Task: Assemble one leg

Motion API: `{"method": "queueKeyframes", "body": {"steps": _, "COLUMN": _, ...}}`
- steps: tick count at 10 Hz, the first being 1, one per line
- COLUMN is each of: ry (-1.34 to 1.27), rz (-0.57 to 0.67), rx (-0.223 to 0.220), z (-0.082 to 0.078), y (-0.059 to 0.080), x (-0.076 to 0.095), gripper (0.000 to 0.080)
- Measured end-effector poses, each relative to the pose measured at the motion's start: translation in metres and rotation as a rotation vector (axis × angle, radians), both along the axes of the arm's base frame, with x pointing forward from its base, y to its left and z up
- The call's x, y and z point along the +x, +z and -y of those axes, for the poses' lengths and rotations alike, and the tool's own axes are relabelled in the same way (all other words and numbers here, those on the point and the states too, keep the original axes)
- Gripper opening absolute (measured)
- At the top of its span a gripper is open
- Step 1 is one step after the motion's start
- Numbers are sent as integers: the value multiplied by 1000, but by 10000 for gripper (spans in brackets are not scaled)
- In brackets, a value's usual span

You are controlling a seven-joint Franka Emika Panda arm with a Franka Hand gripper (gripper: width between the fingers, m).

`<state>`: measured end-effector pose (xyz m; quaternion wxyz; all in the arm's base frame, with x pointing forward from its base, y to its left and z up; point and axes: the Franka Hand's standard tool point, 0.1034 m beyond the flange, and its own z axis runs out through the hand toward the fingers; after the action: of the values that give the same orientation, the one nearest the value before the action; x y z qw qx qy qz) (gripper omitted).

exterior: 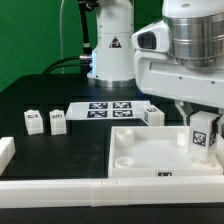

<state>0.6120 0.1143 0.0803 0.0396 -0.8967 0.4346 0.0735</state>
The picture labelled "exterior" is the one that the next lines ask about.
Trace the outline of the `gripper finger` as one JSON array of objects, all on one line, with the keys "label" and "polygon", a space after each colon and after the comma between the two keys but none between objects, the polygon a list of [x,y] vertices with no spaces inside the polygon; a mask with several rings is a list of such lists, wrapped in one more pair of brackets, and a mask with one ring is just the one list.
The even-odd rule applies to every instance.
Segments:
[{"label": "gripper finger", "polygon": [[220,136],[224,136],[224,112],[221,113],[219,120],[217,122],[217,126],[218,126],[218,134]]}]

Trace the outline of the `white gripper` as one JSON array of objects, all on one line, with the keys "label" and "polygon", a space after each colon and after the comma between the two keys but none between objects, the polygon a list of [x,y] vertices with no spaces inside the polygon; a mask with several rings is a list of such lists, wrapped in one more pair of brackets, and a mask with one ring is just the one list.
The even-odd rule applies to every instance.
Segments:
[{"label": "white gripper", "polygon": [[132,36],[133,64],[141,92],[174,99],[183,124],[190,103],[224,108],[224,24],[164,19]]}]

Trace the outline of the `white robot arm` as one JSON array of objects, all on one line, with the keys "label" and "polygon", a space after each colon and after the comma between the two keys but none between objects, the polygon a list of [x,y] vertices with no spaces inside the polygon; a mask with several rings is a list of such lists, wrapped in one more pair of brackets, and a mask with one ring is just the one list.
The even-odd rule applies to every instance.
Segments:
[{"label": "white robot arm", "polygon": [[97,47],[89,83],[219,109],[224,136],[224,0],[163,0],[162,19],[135,32],[120,0],[87,0],[96,9]]}]

